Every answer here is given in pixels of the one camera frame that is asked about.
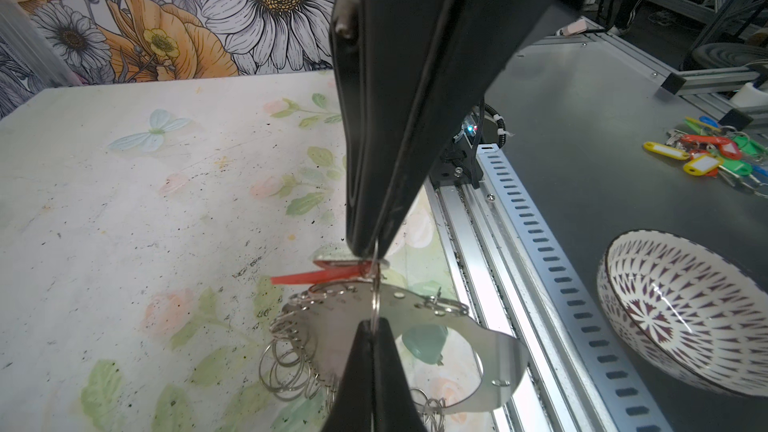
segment white and maroon bowl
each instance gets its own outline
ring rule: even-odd
[[[768,294],[678,235],[635,230],[608,247],[600,302],[633,350],[695,387],[768,397]]]

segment gray tabletop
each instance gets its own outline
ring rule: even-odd
[[[514,133],[504,154],[595,301],[601,254],[636,228],[705,245],[768,290],[768,200],[689,176],[681,162],[642,148],[701,112],[623,53],[605,43],[529,47],[485,100]],[[768,400],[693,388],[628,353],[677,432],[768,427]]]

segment floral tabletop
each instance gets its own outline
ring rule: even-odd
[[[331,73],[46,90],[0,152],[0,430],[318,430],[322,395],[280,402],[257,367],[300,290],[269,277],[345,247]],[[388,259],[387,281],[453,294],[424,192]],[[450,404],[478,378],[447,341],[435,365],[398,348]]]

